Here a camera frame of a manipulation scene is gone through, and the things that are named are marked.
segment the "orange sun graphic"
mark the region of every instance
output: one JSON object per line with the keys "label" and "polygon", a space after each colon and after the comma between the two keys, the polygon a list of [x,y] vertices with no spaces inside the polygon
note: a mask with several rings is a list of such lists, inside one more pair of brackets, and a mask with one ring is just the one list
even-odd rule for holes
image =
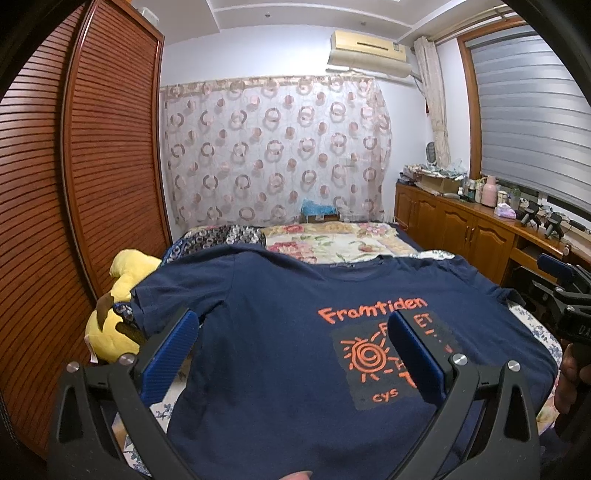
{"label": "orange sun graphic", "polygon": [[395,356],[388,356],[390,347],[384,348],[386,337],[382,330],[374,333],[371,339],[355,337],[355,340],[341,340],[340,343],[345,345],[344,358],[350,359],[349,370],[355,369],[361,373],[361,383],[366,382],[368,375],[377,382],[380,379],[377,373],[391,374],[394,369],[386,368],[388,362],[399,360]]}

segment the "yellow plush toy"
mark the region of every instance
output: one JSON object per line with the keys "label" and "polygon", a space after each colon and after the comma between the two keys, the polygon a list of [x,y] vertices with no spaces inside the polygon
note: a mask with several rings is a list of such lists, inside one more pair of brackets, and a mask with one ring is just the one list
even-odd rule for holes
{"label": "yellow plush toy", "polygon": [[160,259],[138,250],[122,250],[115,256],[109,270],[109,275],[116,279],[115,283],[109,293],[99,298],[96,310],[86,323],[85,340],[98,358],[115,362],[123,353],[138,353],[141,335],[136,332],[134,336],[133,329],[122,323],[121,317],[111,307],[116,302],[129,301],[131,289],[159,265]]}

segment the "air conditioner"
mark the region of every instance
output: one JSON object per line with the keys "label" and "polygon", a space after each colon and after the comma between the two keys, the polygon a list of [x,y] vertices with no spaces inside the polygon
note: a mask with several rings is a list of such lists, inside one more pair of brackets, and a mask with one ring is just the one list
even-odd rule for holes
{"label": "air conditioner", "polygon": [[412,67],[404,46],[381,38],[335,31],[330,38],[329,64],[370,70],[405,78]]}

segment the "floral bedspread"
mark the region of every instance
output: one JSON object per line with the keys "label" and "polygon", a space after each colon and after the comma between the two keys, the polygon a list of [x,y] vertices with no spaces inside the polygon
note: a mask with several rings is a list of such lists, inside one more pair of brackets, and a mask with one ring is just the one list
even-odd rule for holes
{"label": "floral bedspread", "polygon": [[[432,250],[417,252],[413,247],[400,240],[395,228],[385,223],[306,223],[298,225],[282,225],[265,228],[267,249],[290,255],[308,263],[337,263],[371,260],[377,255],[396,257],[419,257],[445,260],[453,258],[449,252]],[[515,317],[526,325],[531,333],[548,349],[557,365],[562,361],[562,349],[557,340],[536,318],[513,302],[508,307]],[[183,364],[164,400],[152,405],[151,411],[164,431],[173,412],[178,396],[184,390],[189,361]],[[553,426],[558,416],[554,408],[554,388],[537,417],[538,432]],[[116,419],[113,430],[125,435],[121,421]],[[129,465],[143,473],[148,473],[129,436],[121,438],[124,456]]]}
{"label": "floral bedspread", "polygon": [[357,262],[377,255],[417,253],[386,223],[300,223],[263,231],[267,236],[267,250],[308,263]]}

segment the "cabinet door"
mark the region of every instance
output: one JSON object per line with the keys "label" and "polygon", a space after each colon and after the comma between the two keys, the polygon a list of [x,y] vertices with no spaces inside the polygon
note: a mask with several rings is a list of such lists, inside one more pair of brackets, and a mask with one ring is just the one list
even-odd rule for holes
{"label": "cabinet door", "polygon": [[437,204],[438,201],[429,194],[419,195],[415,202],[413,238],[425,250],[437,247]]}
{"label": "cabinet door", "polygon": [[515,234],[477,218],[469,237],[469,262],[495,283],[501,283]]}
{"label": "cabinet door", "polygon": [[410,213],[413,209],[413,197],[410,192],[399,187],[396,188],[396,203],[394,205],[395,220],[403,228],[408,228],[410,224]]}
{"label": "cabinet door", "polygon": [[439,228],[436,248],[467,257],[467,241],[474,216],[465,210],[440,202],[437,211]]}

